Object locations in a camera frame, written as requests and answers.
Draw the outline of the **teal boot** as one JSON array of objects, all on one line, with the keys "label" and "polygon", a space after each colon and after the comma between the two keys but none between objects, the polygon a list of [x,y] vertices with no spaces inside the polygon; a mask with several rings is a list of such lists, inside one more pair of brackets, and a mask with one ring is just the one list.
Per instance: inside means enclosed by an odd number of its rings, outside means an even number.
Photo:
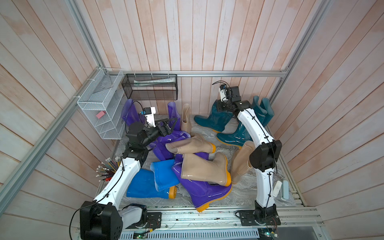
[{"label": "teal boot", "polygon": [[262,98],[260,106],[262,109],[264,109],[267,113],[265,114],[265,119],[263,121],[263,126],[267,126],[268,123],[272,120],[274,117],[275,113],[274,110],[272,109],[270,100],[268,98]]},{"label": "teal boot", "polygon": [[242,147],[247,141],[253,141],[243,123],[239,123],[237,129],[232,134],[218,133],[217,139],[224,144],[238,147]]},{"label": "teal boot", "polygon": [[267,111],[259,105],[259,96],[253,97],[252,108],[260,123],[263,123],[266,118]]},{"label": "teal boot", "polygon": [[194,120],[198,125],[220,133],[225,130],[226,125],[232,117],[233,114],[231,112],[218,111],[218,100],[216,100],[212,105],[211,113],[207,118],[201,115],[196,115],[194,116]]}]

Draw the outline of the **large beige boot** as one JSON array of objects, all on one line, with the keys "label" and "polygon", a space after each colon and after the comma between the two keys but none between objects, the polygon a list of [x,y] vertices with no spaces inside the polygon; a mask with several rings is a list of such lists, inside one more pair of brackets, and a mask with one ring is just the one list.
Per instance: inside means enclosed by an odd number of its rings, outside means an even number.
[{"label": "large beige boot", "polygon": [[184,154],[181,178],[215,183],[224,187],[232,184],[231,175],[228,172],[228,159],[222,153],[216,153],[212,161],[195,154]]}]

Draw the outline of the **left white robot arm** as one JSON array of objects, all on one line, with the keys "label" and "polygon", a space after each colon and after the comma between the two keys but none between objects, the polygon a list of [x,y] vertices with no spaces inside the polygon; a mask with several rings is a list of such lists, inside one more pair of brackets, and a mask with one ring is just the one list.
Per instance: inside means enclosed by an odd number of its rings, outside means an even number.
[{"label": "left white robot arm", "polygon": [[118,240],[122,231],[130,226],[150,226],[146,206],[130,204],[122,210],[119,207],[133,178],[147,159],[148,145],[158,137],[170,135],[176,121],[176,118],[171,118],[157,120],[152,127],[146,127],[141,122],[129,126],[129,141],[114,176],[93,201],[85,201],[78,210],[81,239]]}]

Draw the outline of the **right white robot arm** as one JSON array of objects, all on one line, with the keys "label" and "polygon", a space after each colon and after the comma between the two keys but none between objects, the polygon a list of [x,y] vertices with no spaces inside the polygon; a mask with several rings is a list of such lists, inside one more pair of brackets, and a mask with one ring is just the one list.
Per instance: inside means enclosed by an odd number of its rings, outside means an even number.
[{"label": "right white robot arm", "polygon": [[262,210],[271,208],[274,204],[272,196],[273,172],[279,158],[282,143],[268,134],[265,126],[275,115],[270,100],[254,97],[253,103],[241,100],[238,87],[220,85],[220,100],[217,103],[217,111],[229,113],[235,116],[239,125],[232,134],[218,133],[220,142],[228,145],[245,144],[251,140],[255,150],[250,153],[249,161],[257,174],[258,193],[256,207]]}]

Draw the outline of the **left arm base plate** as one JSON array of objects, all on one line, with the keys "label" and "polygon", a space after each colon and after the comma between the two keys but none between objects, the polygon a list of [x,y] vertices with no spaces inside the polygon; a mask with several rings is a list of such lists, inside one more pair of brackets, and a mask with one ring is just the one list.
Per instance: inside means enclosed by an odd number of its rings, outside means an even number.
[{"label": "left arm base plate", "polygon": [[148,212],[147,206],[130,204],[119,211],[123,229],[158,229],[161,227],[162,213]]}]

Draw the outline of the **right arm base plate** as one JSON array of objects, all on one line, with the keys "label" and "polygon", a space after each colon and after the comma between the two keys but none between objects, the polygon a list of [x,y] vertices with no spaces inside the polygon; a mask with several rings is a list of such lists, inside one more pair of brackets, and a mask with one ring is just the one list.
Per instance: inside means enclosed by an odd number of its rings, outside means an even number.
[{"label": "right arm base plate", "polygon": [[235,215],[240,219],[242,226],[280,226],[281,220],[275,209],[240,210]]}]

